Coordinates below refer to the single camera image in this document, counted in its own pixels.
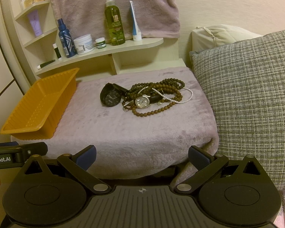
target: pile of jewelry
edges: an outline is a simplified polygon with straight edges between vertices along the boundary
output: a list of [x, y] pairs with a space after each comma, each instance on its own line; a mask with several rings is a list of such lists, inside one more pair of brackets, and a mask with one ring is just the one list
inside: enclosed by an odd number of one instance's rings
[[[188, 100], [182, 101], [183, 96], [179, 92], [181, 89], [186, 89], [191, 92], [191, 96]], [[161, 95], [163, 97], [157, 104], [161, 105], [161, 103], [169, 103], [168, 105], [159, 108], [157, 110], [153, 110], [151, 112], [139, 113], [136, 111], [136, 108], [145, 109], [150, 105], [150, 100], [152, 96]], [[174, 94], [175, 97], [168, 98], [164, 94]], [[132, 113], [139, 117], [146, 117], [150, 115], [154, 115], [165, 110], [170, 109], [175, 104], [183, 104], [192, 99], [193, 92], [185, 88], [185, 84], [183, 81], [170, 78], [164, 79], [161, 82], [157, 83], [138, 83], [131, 87], [131, 89], [127, 92], [125, 99], [122, 102], [123, 108], [125, 111], [132, 110]]]

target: black watch face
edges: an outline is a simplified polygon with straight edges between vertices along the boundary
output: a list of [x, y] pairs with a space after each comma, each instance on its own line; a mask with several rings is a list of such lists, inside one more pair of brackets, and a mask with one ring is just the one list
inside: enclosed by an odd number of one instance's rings
[[104, 102], [106, 106], [113, 107], [113, 106], [118, 105], [121, 99], [122, 97], [118, 92], [112, 91], [108, 93], [108, 95], [104, 98]]

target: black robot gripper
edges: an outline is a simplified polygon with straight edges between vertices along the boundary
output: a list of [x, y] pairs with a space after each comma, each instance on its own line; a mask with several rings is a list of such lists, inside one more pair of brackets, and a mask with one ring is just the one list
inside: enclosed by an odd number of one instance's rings
[[233, 161], [196, 146], [188, 157], [198, 172], [172, 189], [111, 188], [86, 171], [93, 145], [56, 160], [32, 155], [3, 197], [1, 228], [275, 227], [281, 199], [255, 157]]

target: blue bottle cap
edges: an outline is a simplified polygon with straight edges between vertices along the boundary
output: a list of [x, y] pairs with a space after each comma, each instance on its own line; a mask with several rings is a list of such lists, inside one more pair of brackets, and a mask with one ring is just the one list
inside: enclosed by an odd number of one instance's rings
[[62, 18], [58, 19], [57, 21], [58, 21], [58, 28], [59, 28], [60, 31], [67, 28], [66, 25], [63, 23], [63, 19]]

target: pillow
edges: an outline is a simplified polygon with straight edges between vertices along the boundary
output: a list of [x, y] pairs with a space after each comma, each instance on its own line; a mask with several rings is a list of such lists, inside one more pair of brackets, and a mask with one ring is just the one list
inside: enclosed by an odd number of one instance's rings
[[285, 190], [285, 30], [190, 54], [216, 118], [218, 152], [255, 155]]
[[197, 27], [192, 31], [192, 50], [202, 51], [204, 49], [212, 49], [216, 46], [232, 44], [236, 41], [261, 36], [237, 26], [223, 24], [210, 27]]

